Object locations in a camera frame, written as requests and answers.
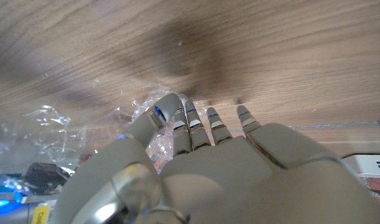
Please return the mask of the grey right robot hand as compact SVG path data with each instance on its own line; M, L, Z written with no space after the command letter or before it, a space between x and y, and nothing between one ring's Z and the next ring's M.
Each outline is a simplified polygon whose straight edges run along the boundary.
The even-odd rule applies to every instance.
M31 195L0 184L0 224L51 223L57 194Z

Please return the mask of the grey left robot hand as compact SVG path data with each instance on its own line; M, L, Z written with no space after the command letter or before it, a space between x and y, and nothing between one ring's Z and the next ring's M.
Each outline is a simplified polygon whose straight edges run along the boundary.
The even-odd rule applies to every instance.
M191 101L161 98L63 186L52 223L380 223L380 204L350 166L245 106L233 137Z

